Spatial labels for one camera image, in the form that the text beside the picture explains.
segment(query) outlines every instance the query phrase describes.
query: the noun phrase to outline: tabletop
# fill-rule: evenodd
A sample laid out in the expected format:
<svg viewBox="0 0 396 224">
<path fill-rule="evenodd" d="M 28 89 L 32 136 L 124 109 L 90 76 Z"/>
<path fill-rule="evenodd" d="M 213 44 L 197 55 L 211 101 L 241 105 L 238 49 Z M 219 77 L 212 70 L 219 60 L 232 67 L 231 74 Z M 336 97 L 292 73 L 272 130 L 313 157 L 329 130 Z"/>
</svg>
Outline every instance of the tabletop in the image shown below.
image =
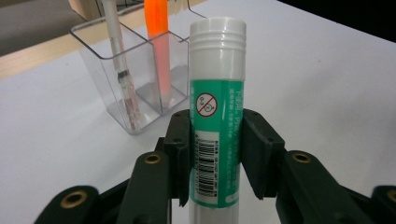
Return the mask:
<svg viewBox="0 0 396 224">
<path fill-rule="evenodd" d="M 396 185 L 395 43 L 274 0 L 207 0 L 191 9 L 247 23 L 244 107 L 261 113 L 287 150 L 315 155 L 339 184 L 366 196 Z M 129 135 L 107 114 L 75 49 L 1 79 L 1 222 L 32 223 L 64 189 L 103 192 L 129 178 L 171 115 L 188 106 Z M 188 222 L 188 207 L 173 209 L 174 223 Z M 255 199 L 244 172 L 239 216 L 280 223 L 275 199 Z"/>
</svg>

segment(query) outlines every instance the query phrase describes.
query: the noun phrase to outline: green label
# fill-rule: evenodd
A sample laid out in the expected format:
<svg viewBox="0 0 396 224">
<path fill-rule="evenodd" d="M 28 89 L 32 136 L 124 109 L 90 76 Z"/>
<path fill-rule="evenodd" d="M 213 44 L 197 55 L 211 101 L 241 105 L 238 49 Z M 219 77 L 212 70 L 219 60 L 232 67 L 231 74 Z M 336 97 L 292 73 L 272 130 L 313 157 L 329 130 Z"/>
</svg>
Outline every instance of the green label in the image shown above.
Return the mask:
<svg viewBox="0 0 396 224">
<path fill-rule="evenodd" d="M 206 207 L 229 207 L 239 197 L 243 82 L 193 80 L 190 99 L 191 199 Z"/>
</svg>

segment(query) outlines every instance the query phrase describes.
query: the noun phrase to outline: gray floor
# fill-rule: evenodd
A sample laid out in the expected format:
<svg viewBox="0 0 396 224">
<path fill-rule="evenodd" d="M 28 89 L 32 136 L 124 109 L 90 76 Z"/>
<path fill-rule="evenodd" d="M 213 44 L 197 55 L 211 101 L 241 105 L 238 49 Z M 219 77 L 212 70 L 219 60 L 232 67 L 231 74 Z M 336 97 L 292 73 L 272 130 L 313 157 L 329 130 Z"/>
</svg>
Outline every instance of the gray floor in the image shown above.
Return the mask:
<svg viewBox="0 0 396 224">
<path fill-rule="evenodd" d="M 0 56 L 66 35 L 83 22 L 68 0 L 1 0 Z"/>
</svg>

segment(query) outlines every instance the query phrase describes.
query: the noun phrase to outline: age restriction symbol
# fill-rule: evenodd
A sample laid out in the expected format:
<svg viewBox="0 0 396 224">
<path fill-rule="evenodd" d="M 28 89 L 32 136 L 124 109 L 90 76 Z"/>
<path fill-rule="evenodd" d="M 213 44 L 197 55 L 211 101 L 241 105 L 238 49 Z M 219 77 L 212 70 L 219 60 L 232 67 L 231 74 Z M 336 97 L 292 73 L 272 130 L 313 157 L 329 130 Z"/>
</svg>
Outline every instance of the age restriction symbol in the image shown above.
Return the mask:
<svg viewBox="0 0 396 224">
<path fill-rule="evenodd" d="M 196 108 L 201 116 L 210 117 L 218 109 L 218 102 L 213 95 L 209 93 L 202 93 L 197 98 Z"/>
</svg>

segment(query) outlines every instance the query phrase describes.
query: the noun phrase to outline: marker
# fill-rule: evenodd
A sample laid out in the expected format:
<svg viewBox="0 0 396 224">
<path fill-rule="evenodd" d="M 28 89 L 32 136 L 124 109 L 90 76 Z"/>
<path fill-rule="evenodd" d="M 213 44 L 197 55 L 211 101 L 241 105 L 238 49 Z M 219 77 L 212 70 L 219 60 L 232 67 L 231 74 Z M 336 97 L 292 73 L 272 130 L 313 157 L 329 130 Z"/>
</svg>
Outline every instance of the marker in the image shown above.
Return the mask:
<svg viewBox="0 0 396 224">
<path fill-rule="evenodd" d="M 124 52 L 119 16 L 117 13 L 116 0 L 102 0 L 106 15 L 108 36 L 110 37 L 113 55 Z M 126 63 L 125 55 L 121 54 L 113 59 L 114 67 L 118 73 L 118 79 L 122 90 L 123 102 L 128 114 L 133 133 L 140 132 L 140 111 L 137 97 L 134 92 L 134 83 Z"/>
<path fill-rule="evenodd" d="M 166 0 L 145 0 L 145 17 L 148 27 L 148 39 L 154 45 L 157 74 L 160 86 L 161 101 L 164 108 L 172 99 L 169 35 L 168 3 Z"/>
<path fill-rule="evenodd" d="M 194 146 L 190 224 L 237 224 L 246 24 L 197 21 L 190 29 L 190 116 Z"/>
</svg>

